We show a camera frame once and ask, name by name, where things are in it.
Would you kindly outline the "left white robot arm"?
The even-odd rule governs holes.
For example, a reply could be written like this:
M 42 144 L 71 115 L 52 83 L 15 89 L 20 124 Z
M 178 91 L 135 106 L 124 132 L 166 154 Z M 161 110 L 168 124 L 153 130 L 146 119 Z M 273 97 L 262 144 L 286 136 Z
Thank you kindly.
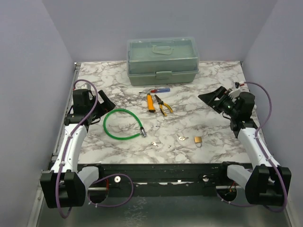
M 64 138 L 62 146 L 50 172 L 43 173 L 40 184 L 46 204 L 54 209 L 80 207 L 84 204 L 89 186 L 101 186 L 105 175 L 95 166 L 78 170 L 78 160 L 84 139 L 90 125 L 115 108 L 103 90 L 98 92 L 101 101 L 88 89 L 73 91 L 73 105 L 64 119 Z

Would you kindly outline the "green cable lock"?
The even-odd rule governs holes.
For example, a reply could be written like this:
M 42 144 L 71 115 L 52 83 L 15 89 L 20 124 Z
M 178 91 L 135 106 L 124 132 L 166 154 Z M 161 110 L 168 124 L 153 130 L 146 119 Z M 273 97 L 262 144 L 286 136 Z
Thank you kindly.
M 140 131 L 133 135 L 123 136 L 123 137 L 120 137 L 116 134 L 112 134 L 112 132 L 113 132 L 112 127 L 114 129 L 127 130 L 127 129 L 129 129 L 129 126 L 132 126 L 132 123 L 126 123 L 125 119 L 119 120 L 118 117 L 114 118 L 113 115 L 116 113 L 121 113 L 121 114 L 126 114 L 126 115 L 131 116 L 137 123 L 137 126 L 140 127 Z M 115 109 L 115 110 L 110 111 L 103 120 L 103 130 L 110 138 L 115 139 L 115 140 L 131 140 L 131 139 L 138 138 L 140 136 L 142 136 L 143 138 L 147 137 L 147 133 L 146 133 L 140 119 L 133 112 L 131 112 L 127 109 Z

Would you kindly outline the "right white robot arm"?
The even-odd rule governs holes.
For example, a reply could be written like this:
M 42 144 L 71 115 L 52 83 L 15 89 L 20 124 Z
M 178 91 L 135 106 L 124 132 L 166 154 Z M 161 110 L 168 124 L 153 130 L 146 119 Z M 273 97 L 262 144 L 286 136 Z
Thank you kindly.
M 198 98 L 217 113 L 229 116 L 230 128 L 252 164 L 251 172 L 240 164 L 228 164 L 218 173 L 218 181 L 223 185 L 234 181 L 241 186 L 251 205 L 284 208 L 292 174 L 289 168 L 282 167 L 274 159 L 259 134 L 260 128 L 251 117 L 255 96 L 240 87 L 226 89 L 221 86 L 213 92 L 198 95 Z

